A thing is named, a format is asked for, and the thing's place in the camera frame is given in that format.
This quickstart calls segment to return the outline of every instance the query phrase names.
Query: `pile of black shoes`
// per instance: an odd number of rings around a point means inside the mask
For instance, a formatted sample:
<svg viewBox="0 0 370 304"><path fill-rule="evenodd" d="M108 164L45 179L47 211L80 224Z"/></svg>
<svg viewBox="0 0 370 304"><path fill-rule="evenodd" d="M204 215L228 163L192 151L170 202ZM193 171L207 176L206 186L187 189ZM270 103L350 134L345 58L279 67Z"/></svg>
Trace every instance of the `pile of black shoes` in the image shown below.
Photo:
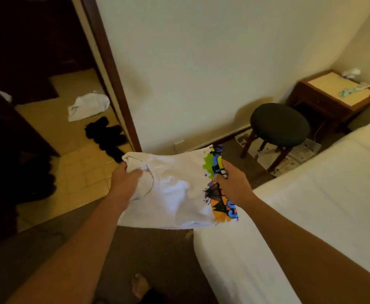
<svg viewBox="0 0 370 304"><path fill-rule="evenodd" d="M92 138L109 157L121 163L124 153L117 146L127 143L127 138L122 134L122 128L119 125L107 127L108 124L109 121L105 116L88 124L85 127L86 137Z"/></svg>
<svg viewBox="0 0 370 304"><path fill-rule="evenodd" d="M50 174L49 156L36 156L20 164L14 173L12 199L16 204L45 199L56 191L55 176Z"/></svg>

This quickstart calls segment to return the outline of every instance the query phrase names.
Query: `white t-shirt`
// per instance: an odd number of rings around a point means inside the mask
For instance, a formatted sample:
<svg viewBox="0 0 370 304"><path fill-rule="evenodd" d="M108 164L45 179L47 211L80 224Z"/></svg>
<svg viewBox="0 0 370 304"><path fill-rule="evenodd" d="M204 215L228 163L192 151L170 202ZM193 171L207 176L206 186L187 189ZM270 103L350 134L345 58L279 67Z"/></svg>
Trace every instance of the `white t-shirt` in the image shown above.
<svg viewBox="0 0 370 304"><path fill-rule="evenodd" d="M236 206L221 193L215 173L227 174L221 145L175 156L129 152L127 171L144 170L118 225L187 229L238 220Z"/></svg>

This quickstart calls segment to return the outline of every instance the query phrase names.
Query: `mattress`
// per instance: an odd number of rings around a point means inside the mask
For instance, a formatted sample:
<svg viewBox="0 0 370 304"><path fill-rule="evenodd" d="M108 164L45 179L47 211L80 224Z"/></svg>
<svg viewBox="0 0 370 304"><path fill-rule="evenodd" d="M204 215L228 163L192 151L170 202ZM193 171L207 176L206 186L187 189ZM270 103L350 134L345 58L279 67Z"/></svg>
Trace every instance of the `mattress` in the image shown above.
<svg viewBox="0 0 370 304"><path fill-rule="evenodd" d="M254 192L370 272L370 124ZM258 229L238 212L239 222L194 231L219 303L299 303Z"/></svg>

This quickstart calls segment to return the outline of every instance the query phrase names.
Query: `forearm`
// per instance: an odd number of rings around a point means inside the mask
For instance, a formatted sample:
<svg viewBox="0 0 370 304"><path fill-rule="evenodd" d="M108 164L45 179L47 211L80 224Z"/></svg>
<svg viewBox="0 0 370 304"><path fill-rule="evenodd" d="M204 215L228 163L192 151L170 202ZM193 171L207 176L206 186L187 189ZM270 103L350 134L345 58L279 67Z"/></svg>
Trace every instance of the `forearm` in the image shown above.
<svg viewBox="0 0 370 304"><path fill-rule="evenodd" d="M243 210L302 303L370 303L370 273L286 219L252 192Z"/></svg>
<svg viewBox="0 0 370 304"><path fill-rule="evenodd" d="M123 210L107 196L8 303L90 303Z"/></svg>

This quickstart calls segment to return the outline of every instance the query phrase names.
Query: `wooden side table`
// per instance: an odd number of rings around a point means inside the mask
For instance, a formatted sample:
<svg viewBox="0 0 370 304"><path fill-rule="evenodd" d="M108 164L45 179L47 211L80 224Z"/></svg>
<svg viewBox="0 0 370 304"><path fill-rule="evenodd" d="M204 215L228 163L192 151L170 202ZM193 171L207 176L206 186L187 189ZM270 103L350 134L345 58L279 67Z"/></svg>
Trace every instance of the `wooden side table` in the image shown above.
<svg viewBox="0 0 370 304"><path fill-rule="evenodd" d="M366 95L370 93L370 90L362 93L361 99L360 92L339 98L337 90L342 91L340 83L343 85L354 84L354 82L348 81L341 77L337 71L328 70L298 81L289 95L286 101L287 106L294 108L303 103L324 117L324 122L317 129L316 141L321 141L339 125L346 127L361 111L370 105L370 96Z"/></svg>

